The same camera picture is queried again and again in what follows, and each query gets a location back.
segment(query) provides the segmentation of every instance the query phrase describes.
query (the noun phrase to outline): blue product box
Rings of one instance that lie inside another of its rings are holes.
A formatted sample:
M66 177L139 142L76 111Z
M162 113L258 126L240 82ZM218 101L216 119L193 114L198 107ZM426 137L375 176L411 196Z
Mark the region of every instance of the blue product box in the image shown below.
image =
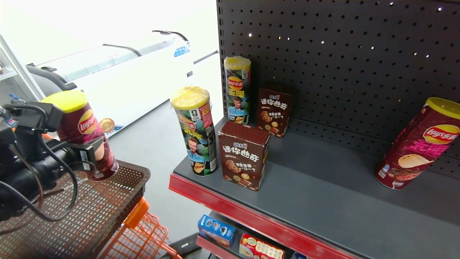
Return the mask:
M210 216L203 215L198 221L198 230L200 236L211 239L223 247L230 248L233 244L235 228Z
M313 258L308 257L308 256L304 256L303 254L295 252L294 256L293 256L293 259L313 259Z

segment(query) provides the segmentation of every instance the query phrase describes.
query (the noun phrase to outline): cartoon man illustration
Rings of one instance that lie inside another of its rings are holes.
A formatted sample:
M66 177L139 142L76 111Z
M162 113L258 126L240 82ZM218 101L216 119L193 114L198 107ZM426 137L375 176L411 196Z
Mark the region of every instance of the cartoon man illustration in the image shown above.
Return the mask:
M195 169L195 171L197 173L201 173L201 171L203 171L204 169L204 165L206 163L204 157L198 155L196 153L197 149L198 149L198 140L195 138L195 137L190 137L189 138L189 148L187 150L187 155L190 159L190 161L192 162L192 165L193 165L193 168Z
M241 102L242 100L240 97L233 98L233 106L228 109L230 117L235 117L235 122L237 123L242 123L246 115L246 112L241 107Z

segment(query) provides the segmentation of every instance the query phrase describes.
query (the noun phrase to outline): white wall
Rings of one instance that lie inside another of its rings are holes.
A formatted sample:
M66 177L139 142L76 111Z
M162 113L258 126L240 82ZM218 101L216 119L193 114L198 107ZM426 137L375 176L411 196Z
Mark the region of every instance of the white wall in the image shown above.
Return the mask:
M153 29L184 34L196 59L218 49L215 0L0 0L0 26L25 64Z

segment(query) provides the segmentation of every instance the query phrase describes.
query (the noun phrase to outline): chest freezer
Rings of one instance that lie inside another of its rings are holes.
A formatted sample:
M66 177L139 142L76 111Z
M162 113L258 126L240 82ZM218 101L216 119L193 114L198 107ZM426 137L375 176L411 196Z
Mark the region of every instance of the chest freezer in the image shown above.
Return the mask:
M193 83L190 52L183 35L157 31L27 68L45 96L84 92L96 118L115 123L110 137Z

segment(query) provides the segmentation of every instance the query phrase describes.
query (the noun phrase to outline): brown cookie box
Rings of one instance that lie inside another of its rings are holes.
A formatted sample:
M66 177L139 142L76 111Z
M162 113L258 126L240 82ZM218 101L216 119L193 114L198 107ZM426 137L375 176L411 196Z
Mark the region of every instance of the brown cookie box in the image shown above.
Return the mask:
M294 88L267 84L259 88L257 127L282 138L288 128Z
M258 191L268 155L268 131L227 121L218 137L224 179Z

